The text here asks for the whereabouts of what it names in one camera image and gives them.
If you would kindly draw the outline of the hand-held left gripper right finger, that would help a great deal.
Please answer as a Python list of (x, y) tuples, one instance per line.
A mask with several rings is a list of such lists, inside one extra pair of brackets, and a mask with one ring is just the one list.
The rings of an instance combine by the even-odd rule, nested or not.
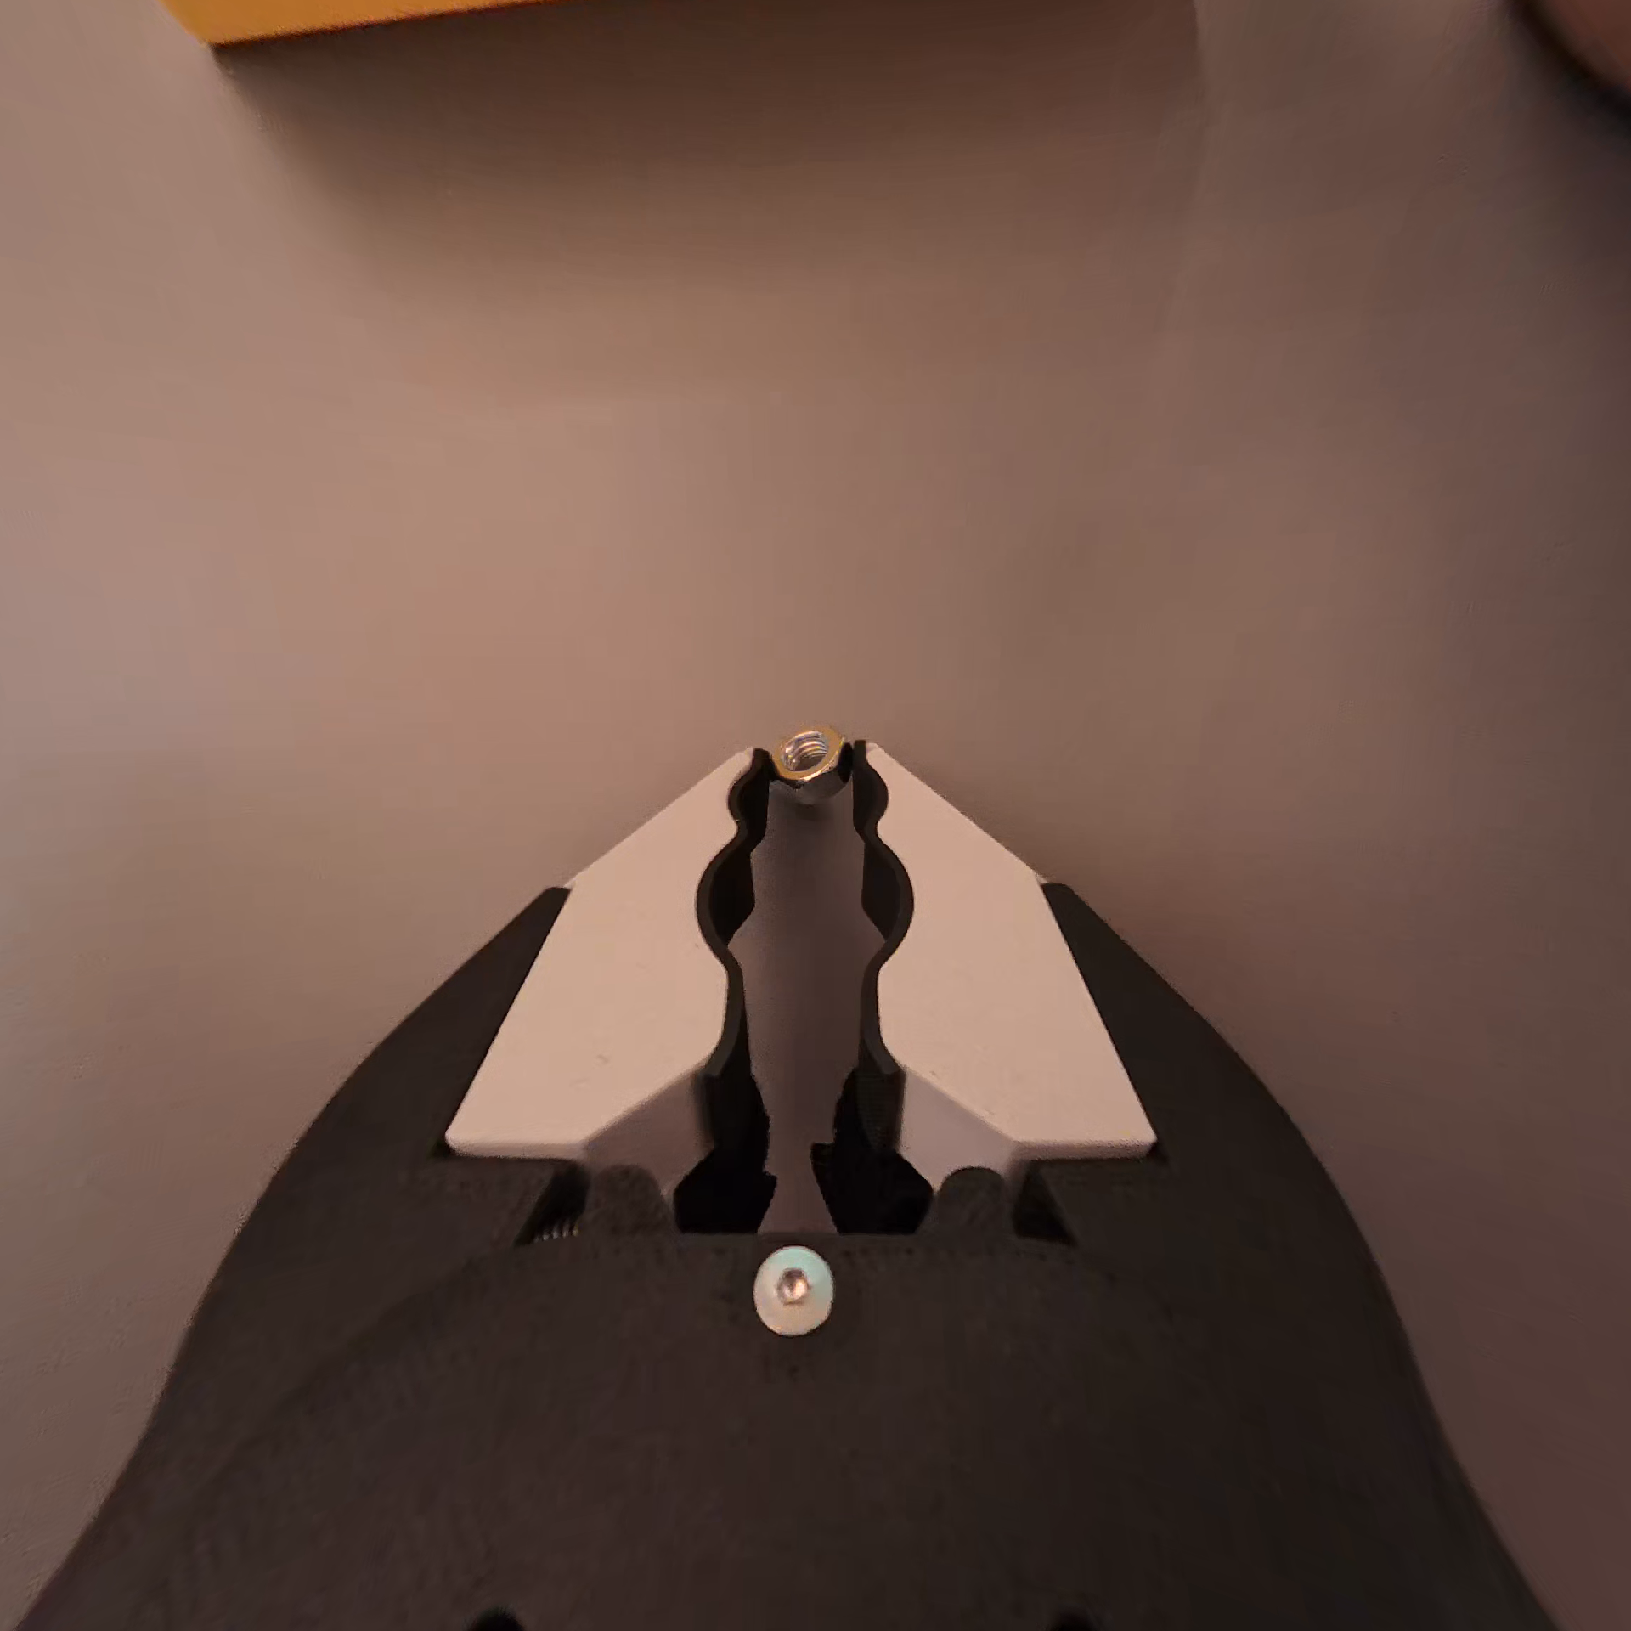
[(967, 1169), (1012, 1189), (1045, 1163), (1152, 1156), (1041, 874), (872, 742), (849, 785), (882, 944), (833, 1132), (810, 1154), (835, 1231), (915, 1233)]

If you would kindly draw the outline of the yellow plastic bin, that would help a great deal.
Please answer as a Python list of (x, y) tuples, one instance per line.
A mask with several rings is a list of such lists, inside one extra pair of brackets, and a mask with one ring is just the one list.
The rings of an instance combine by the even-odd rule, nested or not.
[(189, 35), (212, 49), (538, 6), (540, 2), (163, 2)]

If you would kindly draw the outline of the steel hex nut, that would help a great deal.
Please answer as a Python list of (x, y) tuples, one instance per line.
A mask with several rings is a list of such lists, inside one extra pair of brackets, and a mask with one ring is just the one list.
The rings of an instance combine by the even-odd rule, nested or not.
[(853, 744), (835, 726), (798, 726), (769, 758), (777, 783), (802, 806), (835, 798), (851, 781)]

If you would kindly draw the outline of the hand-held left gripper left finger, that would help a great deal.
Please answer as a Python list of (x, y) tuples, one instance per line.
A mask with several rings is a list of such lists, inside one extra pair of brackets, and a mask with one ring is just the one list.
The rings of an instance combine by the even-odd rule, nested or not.
[(757, 1231), (775, 1196), (742, 967), (769, 754), (709, 771), (583, 868), (445, 1130), (470, 1157), (641, 1169), (684, 1231)]

